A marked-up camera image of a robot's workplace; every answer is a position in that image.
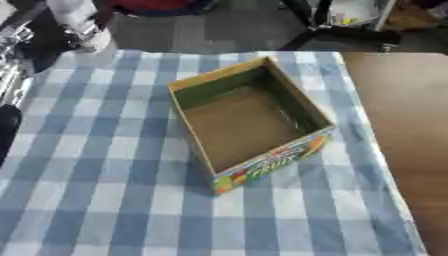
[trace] blue checkered tablecloth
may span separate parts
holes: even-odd
[[[322,153],[212,197],[167,84],[271,56],[336,123]],[[3,256],[426,255],[338,53],[63,56],[0,170]]]

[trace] chair wheel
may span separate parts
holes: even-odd
[[[198,9],[198,10],[194,10],[193,13],[194,13],[194,15],[203,15],[203,14],[206,14],[208,12],[211,12],[216,7],[218,7],[219,2],[220,2],[220,0],[212,0],[209,4],[207,4],[203,8]]]
[[[388,53],[392,52],[392,50],[396,47],[396,45],[383,44],[380,46],[380,52]]]
[[[282,1],[280,1],[280,2],[278,3],[277,8],[278,8],[279,10],[286,10],[286,9],[288,9],[288,7],[287,7],[287,6],[285,5],[285,3],[283,3]]]

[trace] wooden table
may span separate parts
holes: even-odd
[[[448,255],[448,56],[344,58],[423,241]]]

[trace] table surface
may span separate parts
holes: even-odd
[[[431,255],[448,251],[448,57],[347,53],[347,67]]]
[[[271,56],[336,124],[321,154],[220,197],[167,84]],[[36,81],[0,172],[2,256],[426,255],[342,57],[118,51]]]

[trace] cardboard box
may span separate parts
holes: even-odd
[[[169,90],[216,194],[316,153],[334,127],[269,58]]]

